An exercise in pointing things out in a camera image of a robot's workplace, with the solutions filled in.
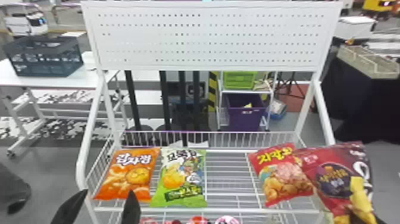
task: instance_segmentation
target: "dark red snack bag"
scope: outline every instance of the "dark red snack bag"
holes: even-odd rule
[[[350,223],[349,207],[365,223],[376,223],[370,202],[371,166],[362,143],[300,149],[293,156],[317,188],[321,201],[333,213],[335,224]]]
[[[265,206],[297,196],[310,196],[313,186],[295,163],[292,143],[276,145],[248,155],[262,183]]]

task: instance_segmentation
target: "green container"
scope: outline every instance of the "green container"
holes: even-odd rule
[[[256,71],[224,71],[225,89],[253,89]]]

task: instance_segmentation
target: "perforated metal board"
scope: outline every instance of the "perforated metal board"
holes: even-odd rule
[[[83,1],[102,69],[317,70],[341,2]]]

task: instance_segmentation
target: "potato chips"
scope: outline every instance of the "potato chips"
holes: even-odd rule
[[[248,155],[262,183],[265,206],[313,194],[311,182],[291,156],[294,149],[293,144],[284,144]]]
[[[149,202],[149,184],[159,152],[159,148],[116,151],[94,199],[126,199],[132,190],[139,201]]]
[[[350,224],[351,212],[366,224],[377,223],[370,202],[372,170],[363,148],[360,142],[348,142],[294,152],[335,224]]]
[[[150,207],[206,207],[205,150],[162,148],[161,177]]]

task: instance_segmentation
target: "orange snack bag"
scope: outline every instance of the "orange snack bag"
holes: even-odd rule
[[[96,200],[126,199],[132,190],[139,201],[150,202],[149,184],[160,148],[117,150]]]

